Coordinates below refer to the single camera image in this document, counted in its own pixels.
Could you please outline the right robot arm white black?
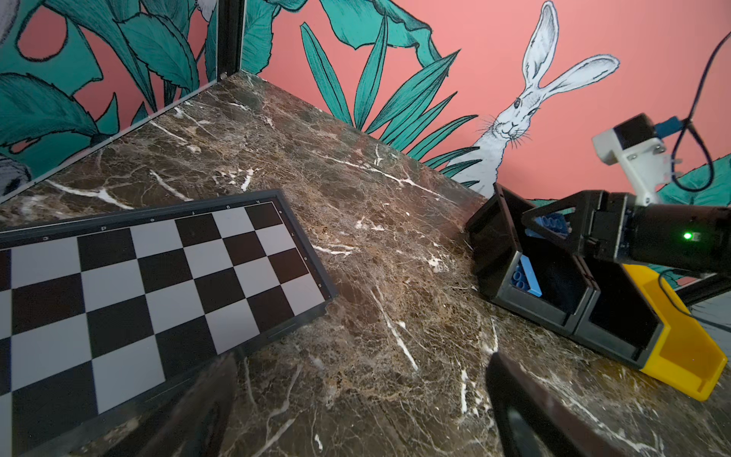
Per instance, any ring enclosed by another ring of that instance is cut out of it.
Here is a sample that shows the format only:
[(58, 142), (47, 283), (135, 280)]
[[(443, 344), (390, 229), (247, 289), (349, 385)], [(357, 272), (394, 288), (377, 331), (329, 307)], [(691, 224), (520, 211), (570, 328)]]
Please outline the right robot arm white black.
[(573, 255), (616, 264), (730, 274), (730, 209), (651, 203), (583, 190), (529, 209), (522, 223)]

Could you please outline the yellow storage bin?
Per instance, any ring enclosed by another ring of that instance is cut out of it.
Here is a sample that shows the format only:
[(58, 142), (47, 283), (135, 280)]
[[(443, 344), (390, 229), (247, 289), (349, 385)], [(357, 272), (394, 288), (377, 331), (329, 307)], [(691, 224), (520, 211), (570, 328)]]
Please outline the yellow storage bin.
[(662, 322), (662, 331), (641, 372), (704, 402), (716, 388), (728, 358), (660, 274), (639, 265), (622, 269)]

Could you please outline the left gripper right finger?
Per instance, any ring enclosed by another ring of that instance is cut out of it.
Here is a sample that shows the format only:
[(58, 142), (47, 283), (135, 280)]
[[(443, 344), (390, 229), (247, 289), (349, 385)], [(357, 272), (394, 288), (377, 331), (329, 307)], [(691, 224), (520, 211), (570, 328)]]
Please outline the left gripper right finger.
[(506, 355), (491, 355), (485, 384), (504, 455), (622, 455)]

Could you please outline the black bin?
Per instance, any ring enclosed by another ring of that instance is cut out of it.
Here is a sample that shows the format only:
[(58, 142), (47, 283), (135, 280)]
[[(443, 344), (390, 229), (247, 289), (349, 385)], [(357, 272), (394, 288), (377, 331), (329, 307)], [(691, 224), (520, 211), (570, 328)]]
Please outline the black bin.
[[(561, 335), (570, 336), (596, 304), (599, 289), (586, 263), (546, 239), (525, 234), (523, 213), (534, 204), (497, 184), (493, 196), (468, 220), (473, 273), (487, 301)], [(542, 294), (513, 284), (520, 261), (527, 257)]]
[(664, 324), (624, 266), (592, 258), (584, 262), (599, 291), (584, 310), (572, 339), (639, 371)]

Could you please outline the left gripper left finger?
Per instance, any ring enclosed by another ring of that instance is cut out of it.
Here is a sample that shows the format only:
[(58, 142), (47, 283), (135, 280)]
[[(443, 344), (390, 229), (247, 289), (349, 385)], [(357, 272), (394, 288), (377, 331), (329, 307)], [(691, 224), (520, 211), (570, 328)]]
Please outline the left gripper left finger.
[(217, 456), (237, 385), (235, 357), (219, 357), (184, 394), (106, 452), (108, 456)]

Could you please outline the blue lego brick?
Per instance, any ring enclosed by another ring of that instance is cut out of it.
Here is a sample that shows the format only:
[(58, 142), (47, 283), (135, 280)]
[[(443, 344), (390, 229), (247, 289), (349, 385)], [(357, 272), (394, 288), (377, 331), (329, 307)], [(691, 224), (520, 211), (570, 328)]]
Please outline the blue lego brick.
[(565, 239), (571, 234), (570, 223), (561, 213), (550, 213), (541, 215), (533, 219), (540, 227), (547, 229), (549, 232), (555, 233), (557, 236)]
[(535, 271), (532, 268), (530, 259), (525, 255), (521, 256), (518, 265), (512, 273), (511, 285), (533, 296), (543, 296), (543, 292), (540, 288)]

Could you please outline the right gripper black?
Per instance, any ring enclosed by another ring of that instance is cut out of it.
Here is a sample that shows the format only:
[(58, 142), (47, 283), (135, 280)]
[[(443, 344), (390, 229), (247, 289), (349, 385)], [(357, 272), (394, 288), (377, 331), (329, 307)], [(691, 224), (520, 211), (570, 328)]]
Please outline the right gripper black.
[(527, 233), (555, 246), (615, 264), (631, 263), (628, 234), (637, 197), (628, 192), (584, 190), (529, 209), (521, 221)]

